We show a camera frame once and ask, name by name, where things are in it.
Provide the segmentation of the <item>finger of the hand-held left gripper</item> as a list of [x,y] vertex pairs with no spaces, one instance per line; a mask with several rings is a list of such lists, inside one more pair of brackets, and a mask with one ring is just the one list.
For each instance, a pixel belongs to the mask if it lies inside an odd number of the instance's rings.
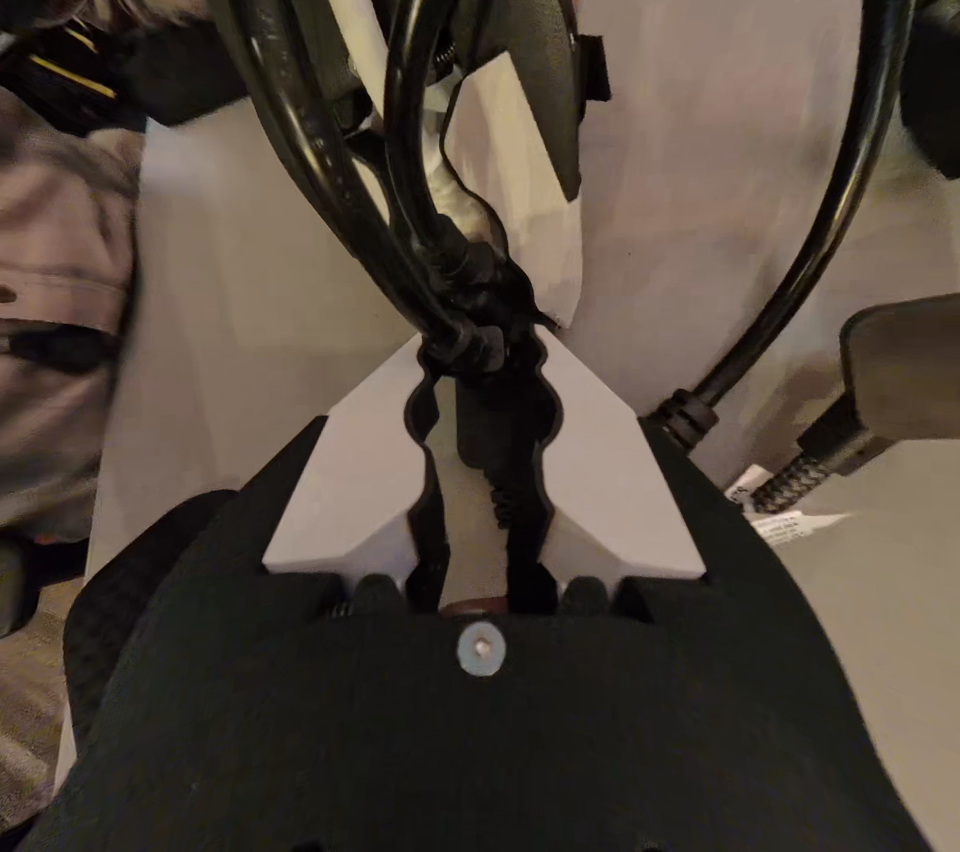
[[569,328],[582,295],[581,198],[563,192],[509,52],[462,79],[447,118],[443,157],[500,226],[538,309]]

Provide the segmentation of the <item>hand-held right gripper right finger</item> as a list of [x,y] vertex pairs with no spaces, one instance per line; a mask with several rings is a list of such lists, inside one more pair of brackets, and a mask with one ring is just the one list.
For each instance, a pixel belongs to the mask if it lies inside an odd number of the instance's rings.
[[638,416],[558,338],[532,329],[507,388],[510,590],[593,577],[696,580],[706,566]]

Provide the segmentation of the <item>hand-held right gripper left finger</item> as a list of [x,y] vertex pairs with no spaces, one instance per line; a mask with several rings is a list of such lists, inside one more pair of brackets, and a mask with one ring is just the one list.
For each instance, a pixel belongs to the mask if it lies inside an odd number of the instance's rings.
[[273,573],[440,586],[450,545],[427,438],[436,377],[415,335],[330,411],[263,556]]

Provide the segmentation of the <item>black bag with yellow stripes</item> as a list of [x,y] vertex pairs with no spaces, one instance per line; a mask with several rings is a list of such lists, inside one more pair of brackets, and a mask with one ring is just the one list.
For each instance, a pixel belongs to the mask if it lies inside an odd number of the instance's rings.
[[114,34],[79,18],[2,33],[2,89],[56,130],[87,138],[185,125],[249,97],[216,25],[189,19]]

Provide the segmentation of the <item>person's grey clothing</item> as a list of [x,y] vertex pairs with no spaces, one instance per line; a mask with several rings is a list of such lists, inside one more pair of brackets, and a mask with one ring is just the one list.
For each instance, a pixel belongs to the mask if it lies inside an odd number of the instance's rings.
[[2,537],[90,536],[146,119],[123,73],[205,0],[2,0]]

